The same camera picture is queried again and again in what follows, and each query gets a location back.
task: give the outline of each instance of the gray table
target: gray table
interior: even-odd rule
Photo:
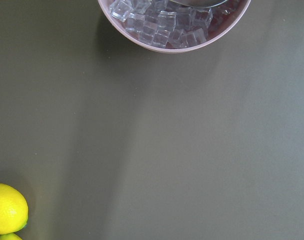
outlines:
[[[304,240],[304,0],[176,55],[95,0],[0,0],[0,182],[24,240]]]

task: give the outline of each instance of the pink bowl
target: pink bowl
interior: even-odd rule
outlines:
[[[147,44],[144,44],[140,42],[139,40],[135,39],[131,34],[129,34],[124,27],[122,26],[121,22],[117,19],[113,18],[110,15],[109,12],[109,6],[113,2],[113,0],[98,0],[98,3],[100,4],[105,16],[107,19],[112,23],[112,25],[124,36],[126,36],[128,39],[130,39],[132,42],[155,52],[159,53],[167,53],[167,54],[177,54],[177,53],[185,53],[189,52],[195,49],[200,49],[202,47],[205,47],[213,42],[215,42],[217,39],[220,39],[222,36],[224,36],[230,29],[235,26],[235,24],[241,19],[245,11],[247,10],[251,0],[241,0],[240,4],[237,8],[237,10],[230,14],[228,18],[220,25],[220,27],[217,29],[217,31],[210,33],[209,40],[203,44],[199,44],[197,46],[188,47],[188,48],[182,48],[182,49],[169,49],[169,48],[159,48],[150,46]]]

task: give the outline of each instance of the table surface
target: table surface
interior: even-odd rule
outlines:
[[[175,55],[95,0],[0,0],[0,182],[24,240],[304,240],[304,0]]]

